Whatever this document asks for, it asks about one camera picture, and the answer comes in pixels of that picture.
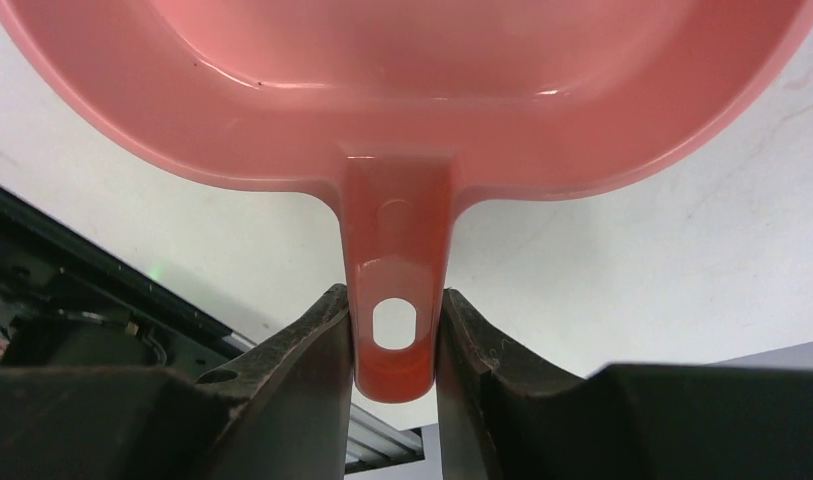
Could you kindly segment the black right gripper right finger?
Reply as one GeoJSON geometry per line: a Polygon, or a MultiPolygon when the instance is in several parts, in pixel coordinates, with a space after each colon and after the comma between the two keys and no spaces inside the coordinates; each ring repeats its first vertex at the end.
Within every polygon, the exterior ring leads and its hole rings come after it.
{"type": "Polygon", "coordinates": [[[449,289],[436,382],[447,479],[813,479],[813,371],[611,364],[581,378],[449,289]]]}

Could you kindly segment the pink dustpan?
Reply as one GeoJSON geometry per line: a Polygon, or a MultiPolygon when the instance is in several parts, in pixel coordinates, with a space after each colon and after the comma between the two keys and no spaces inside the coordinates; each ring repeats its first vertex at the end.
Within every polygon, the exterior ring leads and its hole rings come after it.
{"type": "Polygon", "coordinates": [[[433,384],[462,212],[681,160],[783,69],[813,1],[0,1],[0,24],[144,161],[326,203],[356,385],[403,403],[433,384]]]}

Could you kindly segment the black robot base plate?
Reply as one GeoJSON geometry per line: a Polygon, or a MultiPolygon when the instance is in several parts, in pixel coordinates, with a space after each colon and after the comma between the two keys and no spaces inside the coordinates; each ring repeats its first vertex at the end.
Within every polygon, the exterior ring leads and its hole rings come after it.
{"type": "Polygon", "coordinates": [[[161,367],[197,378],[252,346],[0,187],[0,367],[161,367]]]}

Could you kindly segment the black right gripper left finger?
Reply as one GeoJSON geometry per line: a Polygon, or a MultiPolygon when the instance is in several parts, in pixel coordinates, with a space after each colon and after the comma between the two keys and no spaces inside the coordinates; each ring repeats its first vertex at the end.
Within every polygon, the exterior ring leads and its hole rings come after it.
{"type": "Polygon", "coordinates": [[[342,284],[195,381],[156,367],[0,369],[0,479],[340,479],[352,380],[342,284]]]}

